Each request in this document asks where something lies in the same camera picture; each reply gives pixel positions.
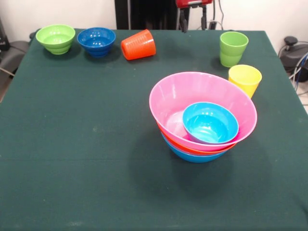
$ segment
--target yellow cup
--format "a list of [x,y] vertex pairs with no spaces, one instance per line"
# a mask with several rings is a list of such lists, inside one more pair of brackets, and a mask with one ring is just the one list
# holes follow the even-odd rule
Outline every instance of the yellow cup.
[[248,65],[235,65],[229,69],[229,81],[241,88],[251,98],[260,81],[261,72]]

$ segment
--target green cup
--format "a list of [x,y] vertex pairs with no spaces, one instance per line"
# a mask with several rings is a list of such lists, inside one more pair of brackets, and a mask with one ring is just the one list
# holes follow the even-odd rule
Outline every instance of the green cup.
[[246,35],[229,31],[220,36],[220,63],[225,67],[237,65],[244,53],[249,39]]
[[52,54],[64,54],[70,49],[75,30],[67,25],[50,25],[36,33],[36,39]]

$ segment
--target light blue bowl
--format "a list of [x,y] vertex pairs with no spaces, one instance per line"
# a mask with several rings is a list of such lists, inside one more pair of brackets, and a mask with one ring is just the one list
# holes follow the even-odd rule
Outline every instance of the light blue bowl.
[[186,160],[188,162],[192,162],[192,163],[205,163],[205,162],[209,162],[209,161],[212,161],[212,160],[215,160],[215,159],[221,157],[226,152],[226,151],[224,151],[224,152],[217,153],[217,154],[214,154],[214,155],[191,155],[191,154],[183,152],[183,151],[177,149],[176,147],[174,147],[165,138],[163,133],[162,133],[162,136],[163,136],[164,140],[166,141],[167,145],[169,146],[169,148],[174,152],[174,154],[176,154],[179,158],[182,158],[183,160]]
[[220,144],[239,132],[235,116],[226,108],[207,102],[193,103],[183,113],[184,127],[194,142]]
[[77,36],[80,45],[95,58],[104,57],[110,51],[116,34],[107,28],[94,27],[81,31]]

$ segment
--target cup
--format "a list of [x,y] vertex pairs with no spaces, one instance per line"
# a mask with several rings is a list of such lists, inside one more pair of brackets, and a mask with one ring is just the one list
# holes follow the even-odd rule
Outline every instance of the cup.
[[235,65],[229,69],[229,81],[241,88],[251,98],[260,81],[261,72],[248,65]]
[[237,65],[248,42],[248,37],[240,32],[223,33],[220,36],[220,63],[225,67]]
[[127,60],[140,59],[156,54],[155,42],[148,29],[123,40],[121,49]]

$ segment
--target plastic bowl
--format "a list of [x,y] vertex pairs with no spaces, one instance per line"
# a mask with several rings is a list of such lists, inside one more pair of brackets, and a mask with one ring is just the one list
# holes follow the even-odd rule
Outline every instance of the plastic bowl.
[[72,46],[75,30],[67,25],[50,25],[40,29],[35,37],[52,54],[64,54]]
[[168,140],[164,137],[163,134],[162,134],[162,136],[163,136],[164,140],[166,141],[167,145],[169,146],[169,148],[174,152],[174,154],[176,154],[179,158],[182,158],[183,160],[186,160],[188,162],[205,163],[205,162],[215,160],[218,157],[221,157],[222,155],[224,155],[226,153],[226,151],[223,151],[221,153],[214,154],[214,155],[191,155],[189,153],[186,153],[186,152],[183,152],[183,151],[177,149],[171,143],[168,142]]
[[163,134],[164,138],[170,143],[172,144],[173,147],[179,149],[180,151],[182,152],[185,152],[185,153],[189,153],[189,154],[192,154],[192,155],[214,155],[214,154],[219,154],[221,152],[224,152],[224,151],[227,151],[231,148],[233,148],[236,143],[234,144],[231,144],[230,146],[228,146],[227,148],[224,148],[224,149],[221,149],[219,151],[210,151],[210,152],[206,152],[206,151],[198,151],[198,150],[195,150],[195,149],[191,149],[191,148],[187,148],[187,147],[184,147],[184,146],[181,146],[180,144],[174,142],[173,140],[171,140],[165,133],[164,131],[162,131],[162,129],[159,127],[161,133]]
[[239,131],[235,116],[226,108],[208,102],[189,105],[183,124],[190,139],[198,143],[226,143]]
[[110,51],[116,34],[107,28],[94,27],[81,31],[77,41],[89,55],[95,58],[104,57]]
[[[195,102],[211,102],[228,109],[237,119],[239,132],[229,143],[203,144],[189,140],[182,116]],[[218,151],[248,137],[257,124],[254,103],[233,83],[207,73],[182,72],[160,80],[150,93],[150,110],[165,134],[174,142],[199,151]]]

